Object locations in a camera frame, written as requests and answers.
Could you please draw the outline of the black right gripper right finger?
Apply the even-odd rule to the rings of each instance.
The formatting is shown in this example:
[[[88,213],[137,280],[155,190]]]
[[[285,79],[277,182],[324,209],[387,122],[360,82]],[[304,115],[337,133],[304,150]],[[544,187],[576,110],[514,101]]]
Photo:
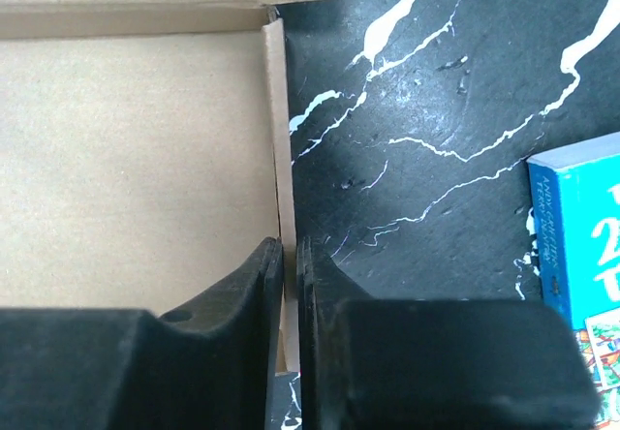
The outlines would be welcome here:
[[[590,429],[600,398],[539,302],[378,298],[323,245],[296,254],[307,429]]]

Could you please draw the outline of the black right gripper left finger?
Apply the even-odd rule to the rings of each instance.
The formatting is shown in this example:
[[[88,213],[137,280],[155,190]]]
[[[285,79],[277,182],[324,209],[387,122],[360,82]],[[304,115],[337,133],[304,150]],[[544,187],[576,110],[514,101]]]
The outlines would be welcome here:
[[[5,429],[262,429],[269,421],[282,243],[156,316],[141,309],[1,313]]]

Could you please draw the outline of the brown cardboard paper box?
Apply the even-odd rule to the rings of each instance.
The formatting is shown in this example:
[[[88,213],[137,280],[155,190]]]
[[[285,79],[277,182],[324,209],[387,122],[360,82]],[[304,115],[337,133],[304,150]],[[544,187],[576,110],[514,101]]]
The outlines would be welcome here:
[[[299,367],[283,4],[1,0],[1,306],[165,313],[284,246]]]

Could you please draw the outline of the blue treehouse book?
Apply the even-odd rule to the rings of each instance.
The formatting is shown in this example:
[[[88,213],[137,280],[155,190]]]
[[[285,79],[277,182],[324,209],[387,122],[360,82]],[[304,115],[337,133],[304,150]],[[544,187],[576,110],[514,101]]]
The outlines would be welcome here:
[[[569,324],[599,394],[598,429],[619,426],[619,136],[527,161],[542,299]]]

